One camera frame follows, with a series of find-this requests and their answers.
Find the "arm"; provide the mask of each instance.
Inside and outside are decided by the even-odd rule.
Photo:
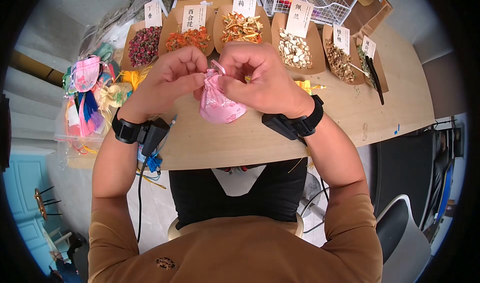
[[[315,168],[330,187],[328,208],[359,194],[370,196],[357,149],[326,113],[323,114],[315,133],[307,136],[305,141]]]
[[[167,111],[178,97],[203,86],[206,70],[207,58],[195,47],[165,54],[118,111],[118,119],[143,123]],[[120,142],[110,129],[93,168],[92,212],[104,209],[130,218],[127,192],[135,179],[137,149],[138,143]]]
[[[220,56],[228,76],[219,79],[225,95],[264,113],[287,118],[309,116],[314,101],[291,79],[272,46],[229,42]],[[240,78],[251,75],[249,84]],[[358,194],[369,194],[358,152],[345,132],[327,115],[315,134],[305,138],[315,167],[330,186],[329,207]]]
[[[229,99],[287,118],[312,113],[314,100],[293,82],[271,45],[228,42],[219,62],[228,75],[219,83]],[[245,75],[251,75],[250,83],[242,81]],[[351,272],[358,281],[380,282],[382,250],[355,146],[327,114],[305,141],[318,173],[330,186],[324,227],[328,242],[322,246],[331,254],[329,263]]]
[[[118,111],[118,118],[143,123],[151,115],[167,111],[183,94],[203,86],[207,58],[195,47],[160,57],[138,89]],[[110,130],[93,168],[92,215],[89,228],[89,282],[105,282],[122,271],[138,255],[130,218],[127,192],[137,169],[138,144],[126,144]]]

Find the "brown shirt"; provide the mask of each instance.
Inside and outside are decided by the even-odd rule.
[[[381,281],[382,250],[368,196],[328,209],[321,248],[293,235],[295,229],[296,223],[261,216],[211,219],[139,255],[129,220],[94,211],[88,282]]]

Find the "dried herb pieces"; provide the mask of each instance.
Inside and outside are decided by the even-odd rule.
[[[377,87],[375,86],[375,81],[374,81],[374,78],[372,77],[372,73],[370,73],[370,68],[368,67],[368,64],[367,64],[365,52],[363,52],[361,48],[362,48],[362,45],[357,46],[358,57],[360,58],[360,64],[362,66],[361,68],[363,69],[363,71],[368,73],[368,80],[370,80],[370,83],[376,89]]]
[[[170,33],[170,37],[166,40],[166,48],[169,52],[183,48],[184,46],[195,46],[205,52],[208,46],[210,35],[207,34],[207,29],[202,26],[199,30],[188,29],[184,33],[180,30]]]
[[[279,29],[280,41],[278,48],[283,62],[291,67],[299,69],[311,69],[312,61],[310,48],[302,38],[285,33],[283,28]]]
[[[335,46],[329,39],[326,40],[325,50],[328,62],[337,76],[346,83],[352,83],[356,75],[350,66],[350,62],[352,61],[351,56]]]
[[[162,27],[150,27],[138,30],[129,43],[131,66],[138,67],[151,63],[159,55],[159,39]]]
[[[262,42],[260,29],[264,25],[258,21],[260,16],[245,18],[242,14],[229,12],[227,16],[223,15],[222,17],[224,18],[225,30],[221,39],[224,43],[232,40],[248,41],[255,44]]]

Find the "pink silk pouch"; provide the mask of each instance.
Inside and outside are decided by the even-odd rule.
[[[213,124],[230,123],[241,117],[246,111],[247,106],[234,102],[223,94],[220,88],[219,77],[225,75],[225,69],[218,62],[212,60],[212,69],[207,70],[203,93],[200,101],[200,115]]]
[[[88,59],[77,61],[73,83],[81,93],[93,88],[100,74],[100,57],[92,56]]]

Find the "blue door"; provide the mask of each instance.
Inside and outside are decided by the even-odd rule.
[[[43,226],[47,232],[51,232],[61,227],[61,219],[52,216],[45,222],[34,199],[35,188],[43,191],[50,187],[45,156],[11,155],[9,163],[10,167],[6,169],[3,178],[11,213],[33,258],[45,274],[50,274],[49,265],[53,269],[56,267],[52,263],[50,249],[41,228]],[[42,198],[54,198],[52,190],[43,193]],[[56,205],[46,206],[46,210],[48,213],[57,213]]]

